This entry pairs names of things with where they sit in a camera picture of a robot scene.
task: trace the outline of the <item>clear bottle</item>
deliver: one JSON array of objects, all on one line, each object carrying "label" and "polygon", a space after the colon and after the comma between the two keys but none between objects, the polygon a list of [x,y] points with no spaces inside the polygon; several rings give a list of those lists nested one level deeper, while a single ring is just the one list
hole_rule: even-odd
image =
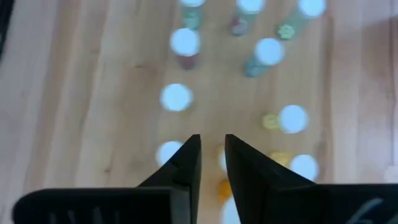
[{"label": "clear bottle", "polygon": [[180,0],[183,27],[198,30],[201,27],[202,5],[206,0]]},{"label": "clear bottle", "polygon": [[261,39],[257,42],[251,59],[245,62],[244,73],[247,77],[258,77],[282,61],[284,55],[284,46],[277,39]]},{"label": "clear bottle", "polygon": [[247,34],[266,0],[236,0],[236,12],[231,22],[231,33],[237,37]]},{"label": "clear bottle", "polygon": [[156,163],[162,167],[181,148],[183,144],[179,141],[163,143],[156,152]]},{"label": "clear bottle", "polygon": [[183,69],[194,69],[200,51],[199,33],[188,28],[177,29],[170,37],[170,48]]},{"label": "clear bottle", "polygon": [[297,155],[290,162],[291,171],[311,181],[316,181],[319,175],[318,161],[311,155]]},{"label": "clear bottle", "polygon": [[185,85],[173,83],[167,85],[160,93],[160,104],[168,111],[184,111],[193,101],[192,91]]},{"label": "clear bottle", "polygon": [[319,18],[326,10],[326,0],[298,0],[297,7],[281,24],[276,35],[281,40],[293,39],[311,20]]},{"label": "clear bottle", "polygon": [[308,123],[308,113],[302,106],[288,105],[279,112],[279,127],[286,134],[297,134],[305,130]]}]

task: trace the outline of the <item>wood grain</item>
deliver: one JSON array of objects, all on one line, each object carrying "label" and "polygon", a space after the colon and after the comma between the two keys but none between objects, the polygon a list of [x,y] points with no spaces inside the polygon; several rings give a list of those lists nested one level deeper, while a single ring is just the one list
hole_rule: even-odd
[{"label": "wood grain", "polygon": [[[217,148],[233,133],[263,153],[312,154],[319,182],[394,182],[398,161],[396,0],[330,0],[328,12],[284,43],[285,60],[243,76],[258,39],[294,0],[268,1],[251,33],[229,34],[234,1],[209,0],[198,68],[169,50],[176,0],[20,0],[0,65],[0,220],[22,194],[45,187],[134,187],[164,141],[200,133],[199,223],[219,223]],[[189,86],[193,106],[164,111],[159,93]],[[261,116],[302,105],[310,126],[266,131]]]}]

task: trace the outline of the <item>orange object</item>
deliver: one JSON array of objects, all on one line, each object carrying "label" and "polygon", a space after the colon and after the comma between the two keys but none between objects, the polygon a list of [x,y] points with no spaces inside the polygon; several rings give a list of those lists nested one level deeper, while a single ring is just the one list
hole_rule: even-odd
[{"label": "orange object", "polygon": [[221,204],[224,204],[231,196],[231,185],[229,184],[229,180],[225,179],[221,181],[220,185],[218,186],[218,200],[221,202]]}]

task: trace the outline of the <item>white bottle cap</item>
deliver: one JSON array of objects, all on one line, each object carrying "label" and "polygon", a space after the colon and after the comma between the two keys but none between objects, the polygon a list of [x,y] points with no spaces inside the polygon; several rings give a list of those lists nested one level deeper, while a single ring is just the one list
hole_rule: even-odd
[{"label": "white bottle cap", "polygon": [[186,7],[199,7],[203,3],[205,3],[206,0],[180,0],[180,4]]},{"label": "white bottle cap", "polygon": [[319,174],[318,162],[310,155],[298,155],[290,162],[290,170],[314,181]]},{"label": "white bottle cap", "polygon": [[165,110],[183,111],[193,99],[191,90],[183,84],[174,83],[166,86],[160,93],[160,104]]},{"label": "white bottle cap", "polygon": [[320,17],[326,10],[326,0],[299,0],[298,8],[311,19]]},{"label": "white bottle cap", "polygon": [[264,65],[277,65],[284,57],[285,50],[282,43],[274,38],[265,38],[257,42],[254,49],[257,59]]},{"label": "white bottle cap", "polygon": [[238,210],[236,209],[235,199],[230,197],[221,209],[221,224],[240,224]]},{"label": "white bottle cap", "polygon": [[266,5],[266,0],[236,0],[236,5],[245,14],[258,14]]},{"label": "white bottle cap", "polygon": [[194,56],[200,50],[199,33],[189,28],[178,29],[170,37],[170,47],[177,55]]},{"label": "white bottle cap", "polygon": [[169,141],[163,143],[157,153],[156,162],[161,167],[181,148],[182,143],[179,141]]},{"label": "white bottle cap", "polygon": [[226,172],[225,151],[222,151],[222,152],[218,155],[218,164],[220,165],[220,167],[222,168],[222,170]]},{"label": "white bottle cap", "polygon": [[303,131],[307,128],[308,122],[308,114],[301,106],[285,106],[279,113],[279,126],[287,134],[295,134]]}]

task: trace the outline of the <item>red object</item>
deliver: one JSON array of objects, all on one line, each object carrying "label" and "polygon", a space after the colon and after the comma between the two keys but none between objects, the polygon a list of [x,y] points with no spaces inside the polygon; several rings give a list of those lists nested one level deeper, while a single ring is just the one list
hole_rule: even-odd
[{"label": "red object", "polygon": [[185,70],[191,70],[195,67],[196,61],[198,58],[198,54],[193,55],[191,57],[184,57],[184,56],[177,56],[178,62],[180,63],[181,67]]},{"label": "red object", "polygon": [[242,20],[239,15],[234,16],[231,23],[231,32],[235,36],[246,34],[248,31],[248,24],[245,20]]}]

